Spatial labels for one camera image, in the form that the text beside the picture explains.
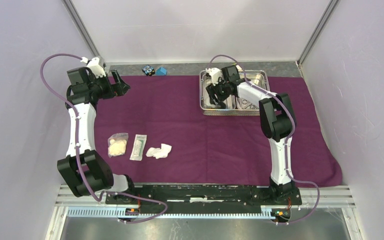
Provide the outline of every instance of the purple fabric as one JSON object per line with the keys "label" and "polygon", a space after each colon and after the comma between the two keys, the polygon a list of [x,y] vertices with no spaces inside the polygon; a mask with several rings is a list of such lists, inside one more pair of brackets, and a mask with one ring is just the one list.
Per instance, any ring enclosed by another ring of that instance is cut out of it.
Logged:
{"label": "purple fabric", "polygon": [[[125,76],[122,97],[101,100],[95,145],[115,174],[134,182],[269,184],[271,153],[259,116],[205,116],[197,76]],[[342,183],[342,172],[322,137],[313,100],[302,78],[270,77],[270,89],[288,93],[297,128],[291,146],[293,176],[320,187]],[[126,153],[108,157],[108,138],[128,133]],[[142,161],[129,160],[136,134],[147,135]],[[172,145],[167,158],[146,157],[150,147]]]}

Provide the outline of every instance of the white wall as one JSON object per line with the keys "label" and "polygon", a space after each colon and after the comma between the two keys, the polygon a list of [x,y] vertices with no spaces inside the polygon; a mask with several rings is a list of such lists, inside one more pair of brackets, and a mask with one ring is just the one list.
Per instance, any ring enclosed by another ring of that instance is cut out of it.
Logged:
{"label": "white wall", "polygon": [[297,60],[329,0],[73,0],[107,62]]}
{"label": "white wall", "polygon": [[[70,123],[39,68],[60,52],[91,56],[61,1],[0,0],[0,240],[45,237]],[[60,57],[49,62],[45,76],[65,93],[66,71],[79,66]]]}
{"label": "white wall", "polygon": [[384,239],[384,1],[341,1],[303,74],[367,239]]}

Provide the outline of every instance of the metal tray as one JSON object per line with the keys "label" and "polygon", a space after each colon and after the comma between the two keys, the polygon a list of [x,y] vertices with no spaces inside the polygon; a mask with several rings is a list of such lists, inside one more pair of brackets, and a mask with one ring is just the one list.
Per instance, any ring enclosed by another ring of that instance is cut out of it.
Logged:
{"label": "metal tray", "polygon": [[[229,97],[224,101],[226,109],[215,109],[215,105],[210,104],[210,97],[206,91],[206,87],[211,84],[211,80],[205,76],[205,70],[199,73],[199,104],[202,113],[208,116],[258,116],[260,115],[259,107],[240,97]],[[246,77],[254,84],[270,91],[269,80],[267,74],[263,70],[247,70]]]}

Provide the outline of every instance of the robotic arm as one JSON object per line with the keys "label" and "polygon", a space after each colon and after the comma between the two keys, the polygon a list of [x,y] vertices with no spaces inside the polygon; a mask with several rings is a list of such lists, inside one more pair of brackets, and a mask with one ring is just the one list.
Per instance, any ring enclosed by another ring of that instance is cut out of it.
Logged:
{"label": "robotic arm", "polygon": [[[88,183],[94,191],[109,189],[114,184],[113,173],[110,166],[102,159],[95,150],[94,123],[97,115],[97,104],[100,99],[111,99],[123,96],[130,89],[116,70],[111,74],[115,80],[110,83],[104,71],[104,61],[100,57],[91,60],[83,57],[81,62],[86,67],[79,67],[67,72],[71,85],[67,89],[66,97],[78,111],[79,127],[79,154],[82,166],[86,165],[84,174]],[[66,158],[57,162],[57,168],[65,182],[76,197],[90,195],[85,186],[76,163],[76,115],[67,104],[71,121],[70,143]]]}
{"label": "robotic arm", "polygon": [[[221,70],[218,68],[208,68],[205,71],[207,72],[207,77],[211,78],[212,84],[207,86],[206,90],[212,104],[224,109],[226,105],[223,101],[234,95],[259,106],[261,130],[268,138],[271,150],[269,188],[275,199],[294,193],[296,191],[295,183],[287,174],[285,162],[285,145],[287,145],[288,166],[291,166],[292,137],[287,140],[287,136],[292,131],[292,123],[285,111],[272,97],[251,87],[245,79],[240,78],[236,66],[224,67]],[[282,101],[296,123],[289,96],[286,93],[270,93]],[[290,168],[288,171],[290,176],[293,177]]]}

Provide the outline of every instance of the bag of cotton balls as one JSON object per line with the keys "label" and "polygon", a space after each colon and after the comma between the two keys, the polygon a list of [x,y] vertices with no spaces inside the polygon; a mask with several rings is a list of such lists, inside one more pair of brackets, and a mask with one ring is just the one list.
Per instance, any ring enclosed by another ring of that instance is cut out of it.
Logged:
{"label": "bag of cotton balls", "polygon": [[124,155],[126,153],[129,134],[126,132],[113,134],[108,138],[108,157]]}

